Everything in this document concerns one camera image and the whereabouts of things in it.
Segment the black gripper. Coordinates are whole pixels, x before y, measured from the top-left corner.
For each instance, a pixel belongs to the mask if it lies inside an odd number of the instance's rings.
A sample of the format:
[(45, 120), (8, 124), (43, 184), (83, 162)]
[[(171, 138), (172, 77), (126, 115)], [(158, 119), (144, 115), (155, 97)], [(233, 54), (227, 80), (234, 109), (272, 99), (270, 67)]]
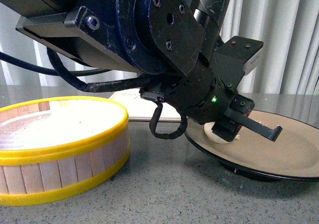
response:
[(181, 116), (181, 128), (185, 128), (189, 117), (199, 124), (216, 122), (212, 132), (227, 142), (232, 142), (244, 126), (249, 130), (275, 142), (283, 128), (277, 125), (270, 129), (250, 118), (251, 110), (240, 106), (240, 102), (254, 106), (254, 102), (225, 87), (214, 74), (210, 63), (201, 54), (182, 57), (172, 63), (180, 65), (188, 75), (178, 71), (156, 76), (141, 76), (140, 94), (143, 99), (153, 101), (157, 108), (150, 122), (155, 128), (163, 103), (168, 103)]

